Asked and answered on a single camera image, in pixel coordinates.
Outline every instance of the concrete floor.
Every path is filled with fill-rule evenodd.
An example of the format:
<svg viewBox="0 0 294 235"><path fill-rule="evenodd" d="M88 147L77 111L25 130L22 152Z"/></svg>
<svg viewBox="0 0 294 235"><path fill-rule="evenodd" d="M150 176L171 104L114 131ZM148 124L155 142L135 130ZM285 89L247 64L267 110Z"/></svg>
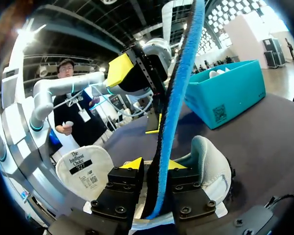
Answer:
<svg viewBox="0 0 294 235"><path fill-rule="evenodd" d="M294 98L294 62L285 67L262 70L267 93L276 94L289 100Z"/></svg>

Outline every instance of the teal box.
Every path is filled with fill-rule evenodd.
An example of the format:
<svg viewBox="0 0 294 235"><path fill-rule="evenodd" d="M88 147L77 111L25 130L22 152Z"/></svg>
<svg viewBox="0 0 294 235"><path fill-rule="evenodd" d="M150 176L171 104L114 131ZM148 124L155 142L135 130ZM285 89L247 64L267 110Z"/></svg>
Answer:
<svg viewBox="0 0 294 235"><path fill-rule="evenodd" d="M230 71L209 78L211 70ZM216 66L193 75L185 95L186 105L215 129L266 96L259 62L243 61Z"/></svg>

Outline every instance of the man with glasses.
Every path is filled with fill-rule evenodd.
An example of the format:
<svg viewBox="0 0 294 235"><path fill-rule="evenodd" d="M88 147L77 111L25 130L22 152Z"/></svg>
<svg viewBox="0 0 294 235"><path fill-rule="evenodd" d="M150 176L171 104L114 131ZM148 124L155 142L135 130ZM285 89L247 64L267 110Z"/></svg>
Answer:
<svg viewBox="0 0 294 235"><path fill-rule="evenodd" d="M72 77L74 73L74 62L71 59L63 60L57 66L58 78ZM56 106L70 99L76 93L57 96L53 105ZM103 145L112 135L100 118L95 117L91 112L99 97L91 99L85 91L75 99L56 108L54 112L54 125L57 132L66 136L72 134L79 146Z"/></svg>

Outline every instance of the dark table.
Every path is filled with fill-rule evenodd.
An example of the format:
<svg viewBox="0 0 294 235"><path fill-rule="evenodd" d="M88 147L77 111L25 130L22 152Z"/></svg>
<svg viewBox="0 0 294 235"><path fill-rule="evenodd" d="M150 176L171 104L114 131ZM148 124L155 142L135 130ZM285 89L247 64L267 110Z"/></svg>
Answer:
<svg viewBox="0 0 294 235"><path fill-rule="evenodd" d="M105 145L114 165L138 157L151 160L157 134L145 135L147 117L116 130ZM294 193L294 103L268 94L263 100L227 124L210 130L183 105L171 158L188 154L196 135L207 137L236 169L234 201L227 205L225 222L254 205L264 205L274 195ZM290 199L281 201L275 214L281 216Z"/></svg>

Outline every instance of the glasses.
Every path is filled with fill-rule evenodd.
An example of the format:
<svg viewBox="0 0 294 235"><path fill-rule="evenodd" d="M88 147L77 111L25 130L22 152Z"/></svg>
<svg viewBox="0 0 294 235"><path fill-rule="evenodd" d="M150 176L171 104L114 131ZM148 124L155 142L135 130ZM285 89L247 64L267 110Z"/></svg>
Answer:
<svg viewBox="0 0 294 235"><path fill-rule="evenodd" d="M61 67L59 69L60 72L66 72L66 71L72 71L73 70L73 66L68 66L68 67Z"/></svg>

